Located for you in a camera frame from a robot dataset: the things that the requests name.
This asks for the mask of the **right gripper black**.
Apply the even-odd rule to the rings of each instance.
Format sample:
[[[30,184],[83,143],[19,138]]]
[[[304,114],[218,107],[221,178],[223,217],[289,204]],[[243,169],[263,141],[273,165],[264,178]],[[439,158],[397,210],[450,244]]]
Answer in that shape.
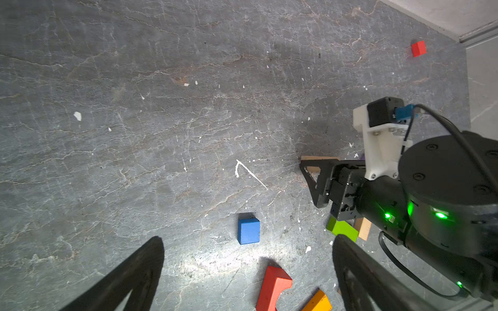
[[[361,217],[357,201],[366,182],[365,162],[340,162],[339,158],[302,158],[300,170],[317,208],[332,202],[330,214],[338,221]]]

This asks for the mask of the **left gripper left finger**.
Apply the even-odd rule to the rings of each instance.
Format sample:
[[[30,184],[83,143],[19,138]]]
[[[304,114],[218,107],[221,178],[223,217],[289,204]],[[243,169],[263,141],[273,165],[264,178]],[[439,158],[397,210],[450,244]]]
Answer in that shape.
[[[116,310],[123,300],[125,310],[150,310],[164,258],[163,241],[155,236],[63,310]]]

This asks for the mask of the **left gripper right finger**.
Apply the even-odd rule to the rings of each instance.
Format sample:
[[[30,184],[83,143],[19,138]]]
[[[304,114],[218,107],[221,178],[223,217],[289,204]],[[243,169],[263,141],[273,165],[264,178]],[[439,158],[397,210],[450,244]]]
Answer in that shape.
[[[346,310],[434,310],[409,290],[355,242],[335,237],[333,264]]]

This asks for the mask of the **green rectangular block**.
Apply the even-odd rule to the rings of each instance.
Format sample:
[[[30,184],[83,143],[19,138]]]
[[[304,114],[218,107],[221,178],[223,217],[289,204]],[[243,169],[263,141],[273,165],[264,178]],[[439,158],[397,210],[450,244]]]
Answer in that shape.
[[[337,220],[334,216],[330,217],[326,229],[333,233],[335,236],[345,235],[353,242],[356,242],[359,236],[358,230],[356,230],[346,221]]]

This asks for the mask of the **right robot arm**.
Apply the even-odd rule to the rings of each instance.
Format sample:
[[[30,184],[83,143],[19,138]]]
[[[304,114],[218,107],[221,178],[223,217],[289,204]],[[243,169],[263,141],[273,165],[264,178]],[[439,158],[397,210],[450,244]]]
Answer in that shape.
[[[369,220],[462,292],[497,299],[497,191],[455,138],[412,146],[395,178],[368,180],[360,160],[302,160],[300,170],[316,207]]]

